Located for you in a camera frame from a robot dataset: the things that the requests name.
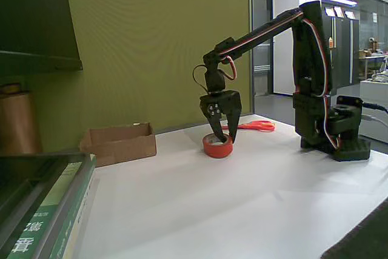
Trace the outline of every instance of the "doorway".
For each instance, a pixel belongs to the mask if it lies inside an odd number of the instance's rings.
[[[272,0],[252,0],[252,30],[272,19]],[[273,39],[252,50],[253,99],[273,93]]]

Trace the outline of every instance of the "red tape roll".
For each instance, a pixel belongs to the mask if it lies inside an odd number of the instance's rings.
[[[229,135],[224,134],[227,138],[226,142],[222,143],[214,133],[205,136],[202,139],[204,145],[204,151],[208,156],[212,158],[225,158],[233,151],[232,138]]]

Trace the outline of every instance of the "desk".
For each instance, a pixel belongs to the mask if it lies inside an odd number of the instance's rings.
[[[315,259],[388,196],[385,154],[339,163],[276,122],[239,130],[216,160],[202,152],[210,132],[157,135],[155,157],[97,169],[75,258]]]
[[[388,83],[361,81],[360,98],[366,103],[377,103],[388,108]],[[363,114],[372,115],[388,123],[386,112],[363,108]],[[388,143],[388,129],[376,122],[362,121],[359,134]]]
[[[364,72],[364,77],[366,80],[368,78],[368,62],[370,60],[376,60],[376,59],[386,59],[387,55],[381,55],[381,56],[372,56],[372,57],[362,57],[359,60],[365,60],[365,72]]]

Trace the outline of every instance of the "olive green wall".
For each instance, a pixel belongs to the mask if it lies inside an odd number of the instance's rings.
[[[69,0],[84,70],[27,78],[46,151],[75,147],[89,127],[203,122],[192,68],[249,30],[248,0]],[[250,112],[249,57],[236,62]],[[198,76],[203,82],[203,74]]]

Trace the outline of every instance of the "gray floor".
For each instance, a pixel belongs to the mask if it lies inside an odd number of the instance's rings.
[[[332,96],[332,104],[336,103],[338,95],[360,96],[360,85],[352,85],[337,90],[337,95]],[[255,97],[255,113],[281,121],[285,124],[295,125],[295,111],[292,107],[292,97],[284,95],[264,95]],[[388,144],[369,139],[373,150],[388,154]]]

